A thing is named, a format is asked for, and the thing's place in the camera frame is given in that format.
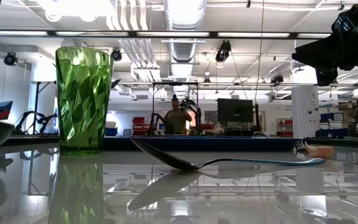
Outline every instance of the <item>pipe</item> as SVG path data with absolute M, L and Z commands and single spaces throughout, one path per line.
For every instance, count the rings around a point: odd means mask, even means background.
M 130 4 L 131 4 L 131 26 L 134 30 L 139 30 L 139 27 L 137 26 L 137 18 L 136 18 L 136 1 L 135 0 L 129 0 Z M 143 53 L 146 56 L 146 60 L 147 60 L 147 67 L 152 67 L 152 61 L 150 59 L 150 55 L 147 51 L 147 48 L 145 46 L 145 41 L 144 39 L 138 39 L 138 42 L 140 44 L 140 46 L 142 47 Z
M 129 30 L 129 26 L 127 23 L 127 1 L 126 0 L 119 0 L 121 3 L 121 25 L 123 26 L 124 30 Z M 143 68 L 146 67 L 146 63 L 144 62 L 142 53 L 140 52 L 139 48 L 137 47 L 137 44 L 134 39 L 129 39 L 129 45 L 132 50 L 135 51 L 135 58 L 140 62 Z
M 115 30 L 115 27 L 113 25 L 114 19 L 112 17 L 106 17 L 106 25 L 110 30 Z M 126 45 L 124 44 L 124 41 L 122 39 L 117 39 L 118 44 L 124 49 L 125 53 L 128 55 L 129 60 L 131 60 L 132 63 L 136 64 L 135 59 L 133 58 L 133 55 L 129 52 Z
M 117 7 L 117 0 L 114 0 L 114 5 Z M 118 15 L 117 10 L 114 8 L 111 4 L 109 5 L 110 11 L 112 12 L 111 16 L 106 17 L 106 23 L 110 30 L 122 30 L 121 26 L 118 22 Z M 137 60 L 137 58 L 134 57 L 134 52 L 132 51 L 131 47 L 129 46 L 127 39 L 118 39 L 118 43 L 120 46 L 125 50 L 125 52 L 128 54 L 129 59 L 132 63 L 134 63 L 137 67 L 141 67 L 140 61 Z
M 140 4 L 140 26 L 142 27 L 142 30 L 148 30 L 147 23 L 146 23 L 146 12 L 147 12 L 146 0 L 140 0 L 139 4 Z M 153 68 L 158 68 L 150 38 L 145 39 L 145 43 L 146 43 L 145 45 L 146 50 L 150 53 L 149 55 Z
M 165 23 L 168 30 L 198 31 L 203 25 L 206 0 L 165 0 Z M 197 44 L 170 43 L 168 45 L 171 62 L 192 63 L 195 61 Z M 171 65 L 174 77 L 188 78 L 194 65 Z M 181 86 L 174 91 L 187 91 Z

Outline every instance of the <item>white pillar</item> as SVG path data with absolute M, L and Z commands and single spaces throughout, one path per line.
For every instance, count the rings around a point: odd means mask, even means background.
M 56 80 L 56 68 L 54 65 L 48 62 L 33 63 L 31 69 L 31 81 L 32 82 L 54 82 Z M 46 84 L 43 83 L 40 85 L 42 89 Z M 29 110 L 35 110 L 35 95 L 37 84 L 32 83 L 30 86 L 30 96 L 29 96 Z M 55 112 L 55 96 L 56 96 L 56 85 L 51 83 L 46 86 L 38 95 L 38 107 L 37 112 L 42 113 L 45 116 L 53 115 Z M 29 128 L 33 123 L 34 116 L 30 115 L 27 117 L 25 128 Z M 36 130 L 42 126 L 36 124 Z M 50 120 L 47 128 L 45 129 L 46 133 L 54 133 L 53 121 Z
M 304 65 L 301 68 L 293 67 L 293 83 L 317 83 L 316 70 Z M 317 86 L 298 86 L 292 88 L 293 132 L 294 138 L 316 137 L 320 129 L 320 115 L 318 107 Z
M 294 138 L 316 137 L 320 128 L 317 87 L 292 88 L 292 108 Z

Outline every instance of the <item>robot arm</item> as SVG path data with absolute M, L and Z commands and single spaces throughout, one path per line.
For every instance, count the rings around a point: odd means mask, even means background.
M 203 133 L 203 128 L 201 127 L 201 108 L 189 97 L 186 97 L 182 100 L 180 104 L 181 111 L 191 110 L 195 114 L 196 119 L 196 135 L 200 135 Z
M 165 118 L 163 118 L 158 113 L 152 113 L 149 130 L 147 130 L 147 135 L 155 134 L 155 131 L 157 130 L 158 120 L 161 120 L 161 122 L 164 124 L 165 134 L 173 134 L 173 130 L 170 128 L 170 125 L 166 122 Z
M 53 115 L 51 115 L 51 116 L 45 116 L 45 115 L 43 115 L 42 113 L 38 113 L 38 112 L 35 112 L 35 111 L 27 111 L 27 112 L 23 113 L 22 119 L 20 120 L 19 124 L 16 125 L 15 130 L 14 130 L 14 134 L 24 134 L 24 132 L 21 131 L 22 125 L 23 125 L 25 119 L 26 119 L 30 114 L 34 114 L 34 116 L 39 116 L 39 117 L 40 117 L 40 118 L 37 120 L 37 123 L 42 124 L 42 127 L 41 127 L 41 129 L 40 129 L 40 134 L 44 133 L 45 128 L 46 128 L 48 122 L 49 122 L 52 118 L 57 117 L 56 114 L 53 114 Z

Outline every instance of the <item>blue bin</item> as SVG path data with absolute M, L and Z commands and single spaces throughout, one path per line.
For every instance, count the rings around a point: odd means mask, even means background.
M 106 136 L 116 136 L 117 128 L 106 128 Z

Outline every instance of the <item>camera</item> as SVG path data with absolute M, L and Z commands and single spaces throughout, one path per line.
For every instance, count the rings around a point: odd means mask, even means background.
M 292 58 L 316 69 L 319 86 L 328 86 L 338 76 L 337 68 L 352 70 L 358 66 L 358 4 L 338 15 L 332 34 L 295 49 Z
M 231 51 L 230 41 L 224 40 L 216 54 L 215 60 L 217 62 L 224 62 L 229 57 L 230 51 Z
M 16 53 L 15 52 L 8 52 L 7 56 L 4 59 L 5 65 L 15 66 L 15 65 L 17 65 L 17 62 L 18 62 L 18 59 L 16 57 Z
M 122 59 L 121 50 L 119 48 L 113 49 L 112 53 L 111 53 L 111 57 L 116 62 L 121 61 L 121 59 Z

